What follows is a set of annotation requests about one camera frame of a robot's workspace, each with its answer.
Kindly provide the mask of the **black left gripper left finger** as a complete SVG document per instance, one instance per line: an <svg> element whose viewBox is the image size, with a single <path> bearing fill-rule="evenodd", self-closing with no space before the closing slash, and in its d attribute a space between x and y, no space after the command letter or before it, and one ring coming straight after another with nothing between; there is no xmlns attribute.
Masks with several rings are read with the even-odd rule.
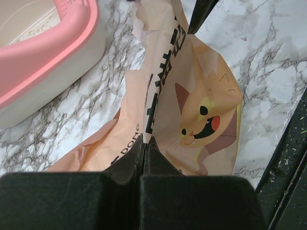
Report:
<svg viewBox="0 0 307 230"><path fill-rule="evenodd" d="M15 172L0 179L3 230L136 230L144 147L101 172Z"/></svg>

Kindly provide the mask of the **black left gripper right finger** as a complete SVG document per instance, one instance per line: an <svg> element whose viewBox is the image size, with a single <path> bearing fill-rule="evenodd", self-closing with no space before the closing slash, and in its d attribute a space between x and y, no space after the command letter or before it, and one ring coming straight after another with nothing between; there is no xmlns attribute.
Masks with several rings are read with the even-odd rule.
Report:
<svg viewBox="0 0 307 230"><path fill-rule="evenodd" d="M140 179L142 230L261 230L251 184L237 176L184 176L152 138Z"/></svg>

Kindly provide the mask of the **peach cat litter bag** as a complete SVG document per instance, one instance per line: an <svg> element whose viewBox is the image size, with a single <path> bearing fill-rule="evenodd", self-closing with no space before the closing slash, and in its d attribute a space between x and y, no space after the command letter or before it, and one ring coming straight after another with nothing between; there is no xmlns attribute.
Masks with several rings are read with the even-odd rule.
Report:
<svg viewBox="0 0 307 230"><path fill-rule="evenodd" d="M223 57L188 32L178 0L138 0L133 34L144 43L140 70L125 73L119 113L53 164L50 172L102 171L141 138L184 175L230 175L242 93Z"/></svg>

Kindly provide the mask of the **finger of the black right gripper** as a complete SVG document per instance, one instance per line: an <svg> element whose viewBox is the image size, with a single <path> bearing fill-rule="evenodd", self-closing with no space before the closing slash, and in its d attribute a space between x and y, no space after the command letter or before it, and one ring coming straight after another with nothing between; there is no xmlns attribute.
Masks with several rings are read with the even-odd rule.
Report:
<svg viewBox="0 0 307 230"><path fill-rule="evenodd" d="M196 34L219 0L196 0L188 34Z"/></svg>

